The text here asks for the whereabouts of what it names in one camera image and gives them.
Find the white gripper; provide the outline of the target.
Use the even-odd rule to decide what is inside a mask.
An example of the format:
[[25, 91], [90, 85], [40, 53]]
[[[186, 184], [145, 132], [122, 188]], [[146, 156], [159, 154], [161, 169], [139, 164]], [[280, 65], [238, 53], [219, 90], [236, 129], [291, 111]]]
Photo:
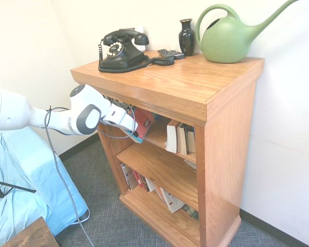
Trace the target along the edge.
[[101, 122], [131, 132], [134, 131], [133, 136], [139, 136], [139, 133], [135, 131], [138, 127], [138, 123], [126, 112], [125, 109], [118, 107], [115, 104], [111, 104], [109, 111], [101, 118]]

